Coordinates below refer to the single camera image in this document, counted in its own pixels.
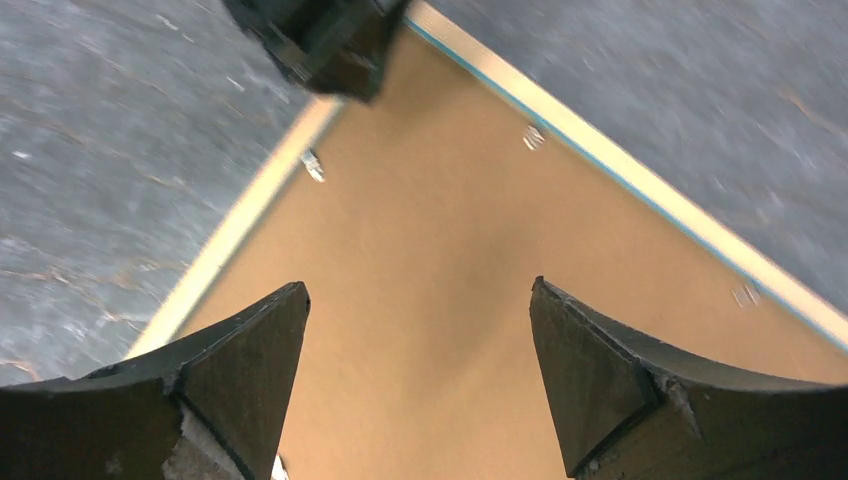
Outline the wooden picture frame teal edge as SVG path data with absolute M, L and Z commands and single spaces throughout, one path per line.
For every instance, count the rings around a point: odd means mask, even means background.
M 718 222 L 471 33 L 425 1 L 417 2 L 409 10 L 407 24 L 497 94 L 533 117 L 536 124 L 558 136 L 679 230 L 747 277 L 760 291 L 771 295 L 840 348 L 846 348 L 845 313 Z M 302 156 L 321 138 L 344 104 L 344 100 L 333 96 L 310 99 L 138 336 L 126 355 L 128 358 L 143 355 L 171 341 L 286 181 L 298 171 Z

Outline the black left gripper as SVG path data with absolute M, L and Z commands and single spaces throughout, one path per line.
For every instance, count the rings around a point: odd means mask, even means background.
M 390 50 L 411 2 L 224 0 L 222 4 L 287 82 L 315 94 L 368 103 L 380 92 Z

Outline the brown cardboard backing board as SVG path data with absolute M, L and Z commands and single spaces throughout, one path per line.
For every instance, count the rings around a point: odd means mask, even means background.
M 466 70 L 405 33 L 189 322 L 290 281 L 312 309 L 281 451 L 294 479 L 561 479 L 529 320 L 538 276 L 698 355 L 847 379 L 846 354 Z

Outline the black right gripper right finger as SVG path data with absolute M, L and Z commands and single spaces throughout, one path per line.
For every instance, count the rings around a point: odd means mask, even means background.
M 538 277 L 530 319 L 574 479 L 843 479 L 847 389 L 716 362 Z

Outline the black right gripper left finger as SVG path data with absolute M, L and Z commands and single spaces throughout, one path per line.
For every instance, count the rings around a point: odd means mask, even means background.
M 302 282 L 141 356 L 1 391 L 5 479 L 267 479 L 300 358 Z

